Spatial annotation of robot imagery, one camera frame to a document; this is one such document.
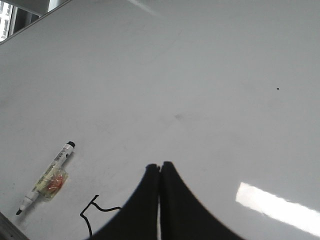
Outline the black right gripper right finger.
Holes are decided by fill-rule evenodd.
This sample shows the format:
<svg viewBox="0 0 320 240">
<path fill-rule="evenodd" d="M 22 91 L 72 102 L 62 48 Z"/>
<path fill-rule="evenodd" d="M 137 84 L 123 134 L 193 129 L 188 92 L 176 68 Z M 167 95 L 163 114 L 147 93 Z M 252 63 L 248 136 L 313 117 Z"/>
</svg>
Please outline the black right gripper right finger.
<svg viewBox="0 0 320 240">
<path fill-rule="evenodd" d="M 163 240 L 242 239 L 202 205 L 170 161 L 161 168 L 159 197 Z"/>
</svg>

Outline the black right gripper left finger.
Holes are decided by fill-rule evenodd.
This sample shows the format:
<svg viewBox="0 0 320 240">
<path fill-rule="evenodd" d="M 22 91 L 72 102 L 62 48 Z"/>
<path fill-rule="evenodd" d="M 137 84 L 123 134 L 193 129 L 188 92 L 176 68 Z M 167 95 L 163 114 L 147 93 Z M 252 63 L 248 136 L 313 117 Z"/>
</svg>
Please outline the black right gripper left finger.
<svg viewBox="0 0 320 240">
<path fill-rule="evenodd" d="M 156 240 L 158 238 L 160 168 L 149 164 L 137 188 L 91 240 Z"/>
</svg>

